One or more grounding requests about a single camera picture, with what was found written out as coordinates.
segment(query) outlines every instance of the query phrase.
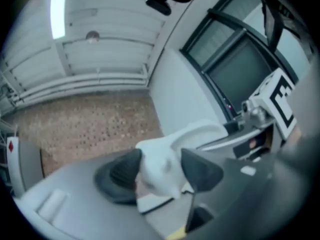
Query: white ceiling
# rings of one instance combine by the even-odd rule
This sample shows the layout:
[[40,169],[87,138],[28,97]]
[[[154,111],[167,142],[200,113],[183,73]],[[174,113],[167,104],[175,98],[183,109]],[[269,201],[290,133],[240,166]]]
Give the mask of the white ceiling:
[[[151,9],[145,0],[66,0],[66,35],[53,40],[50,1],[28,2],[1,52],[0,70],[16,94],[15,105],[33,95],[39,98],[43,91],[67,95],[69,89],[94,86],[145,88],[149,65],[154,67],[161,53],[159,47],[154,49],[158,37],[169,19],[179,19],[175,13],[166,17]],[[174,11],[175,3],[170,4]],[[100,34],[98,43],[86,41],[89,31]]]

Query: black window frame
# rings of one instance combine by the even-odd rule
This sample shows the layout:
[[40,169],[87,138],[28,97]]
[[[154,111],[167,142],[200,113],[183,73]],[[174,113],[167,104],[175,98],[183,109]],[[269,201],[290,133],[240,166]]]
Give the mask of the black window frame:
[[[232,0],[219,0],[213,8],[208,9],[208,14],[204,17],[199,26],[192,33],[183,48],[180,49],[180,52],[191,63],[191,65],[199,73],[207,87],[210,89],[212,95],[221,107],[227,121],[236,120],[240,115],[234,109],[228,109],[231,102],[218,88],[214,81],[209,77],[208,71],[210,71],[210,69],[212,69],[212,67],[219,62],[219,59],[221,59],[226,53],[228,53],[230,49],[237,42],[239,42],[240,39],[249,38],[273,69],[280,67],[287,73],[294,84],[298,82],[298,77],[295,71],[290,66],[285,57],[279,52],[279,50],[276,50],[275,52],[270,51],[266,37],[264,37],[253,27],[249,26],[240,19],[222,12],[222,10],[231,1]],[[190,50],[214,21],[218,21],[228,26],[229,28],[234,30],[234,33],[226,40],[226,42],[221,47],[217,49],[216,52],[212,54],[212,56],[203,64],[203,66],[201,66],[190,55]]]

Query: red diamond sign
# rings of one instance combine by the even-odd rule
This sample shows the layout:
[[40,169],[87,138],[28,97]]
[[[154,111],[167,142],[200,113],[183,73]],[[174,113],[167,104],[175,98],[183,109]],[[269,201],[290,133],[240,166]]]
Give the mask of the red diamond sign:
[[12,150],[14,150],[14,145],[12,144],[12,140],[10,140],[10,143],[9,143],[9,150],[11,153],[12,153]]

